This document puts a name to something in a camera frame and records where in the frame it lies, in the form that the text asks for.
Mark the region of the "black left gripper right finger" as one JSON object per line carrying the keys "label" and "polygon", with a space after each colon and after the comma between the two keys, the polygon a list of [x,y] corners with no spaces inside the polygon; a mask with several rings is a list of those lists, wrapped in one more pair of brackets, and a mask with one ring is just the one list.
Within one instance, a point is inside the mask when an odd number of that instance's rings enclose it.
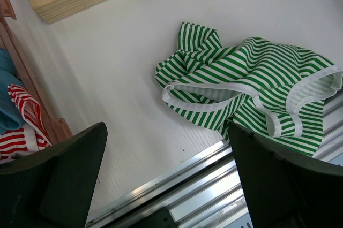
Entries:
{"label": "black left gripper right finger", "polygon": [[253,227],[342,227],[342,167],[229,128]]}

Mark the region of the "red white striped tank top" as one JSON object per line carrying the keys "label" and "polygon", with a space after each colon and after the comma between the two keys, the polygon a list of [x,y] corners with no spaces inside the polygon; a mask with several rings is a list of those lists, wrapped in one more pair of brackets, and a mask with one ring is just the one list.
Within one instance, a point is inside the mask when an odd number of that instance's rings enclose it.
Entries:
{"label": "red white striped tank top", "polygon": [[9,84],[8,95],[1,100],[1,163],[52,146],[38,101],[20,85]]}

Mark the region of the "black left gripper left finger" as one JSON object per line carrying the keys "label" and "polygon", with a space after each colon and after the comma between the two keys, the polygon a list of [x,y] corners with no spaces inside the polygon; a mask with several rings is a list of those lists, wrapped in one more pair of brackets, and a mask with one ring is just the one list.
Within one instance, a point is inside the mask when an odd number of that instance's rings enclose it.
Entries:
{"label": "black left gripper left finger", "polygon": [[1,227],[85,227],[107,136],[100,122],[1,164]]}

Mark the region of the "teal blue tank top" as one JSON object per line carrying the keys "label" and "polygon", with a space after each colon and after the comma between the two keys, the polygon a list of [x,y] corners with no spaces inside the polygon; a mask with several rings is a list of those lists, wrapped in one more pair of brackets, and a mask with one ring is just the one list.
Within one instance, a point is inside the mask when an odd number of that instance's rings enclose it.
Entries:
{"label": "teal blue tank top", "polygon": [[25,124],[20,111],[11,100],[8,89],[9,85],[24,85],[16,75],[17,70],[8,51],[1,48],[1,135],[20,129]]}

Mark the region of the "green white striped tank top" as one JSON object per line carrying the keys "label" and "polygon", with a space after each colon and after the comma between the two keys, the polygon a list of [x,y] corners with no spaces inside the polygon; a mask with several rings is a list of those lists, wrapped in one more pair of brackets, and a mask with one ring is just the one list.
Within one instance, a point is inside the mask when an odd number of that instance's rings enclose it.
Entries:
{"label": "green white striped tank top", "polygon": [[218,32],[184,22],[176,51],[155,69],[162,100],[196,126],[229,139],[241,125],[313,156],[324,137],[326,99],[342,89],[342,68],[301,47],[249,37],[224,47]]}

